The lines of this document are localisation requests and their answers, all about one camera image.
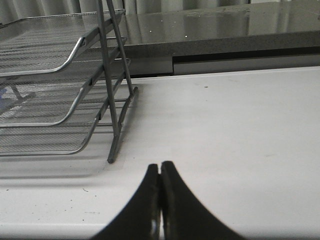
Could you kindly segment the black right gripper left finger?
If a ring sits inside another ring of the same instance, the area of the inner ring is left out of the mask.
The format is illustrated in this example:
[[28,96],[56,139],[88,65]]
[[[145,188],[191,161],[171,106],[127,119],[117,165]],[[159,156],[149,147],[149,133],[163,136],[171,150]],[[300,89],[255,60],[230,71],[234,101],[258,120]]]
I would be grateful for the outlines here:
[[93,240],[158,240],[160,237],[160,175],[150,164],[132,198]]

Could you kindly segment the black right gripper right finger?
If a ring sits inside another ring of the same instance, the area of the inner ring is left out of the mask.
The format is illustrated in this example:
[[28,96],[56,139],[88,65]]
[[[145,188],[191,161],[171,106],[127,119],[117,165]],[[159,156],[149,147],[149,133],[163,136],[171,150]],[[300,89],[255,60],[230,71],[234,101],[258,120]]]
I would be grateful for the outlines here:
[[243,240],[197,199],[171,161],[161,164],[166,240]]

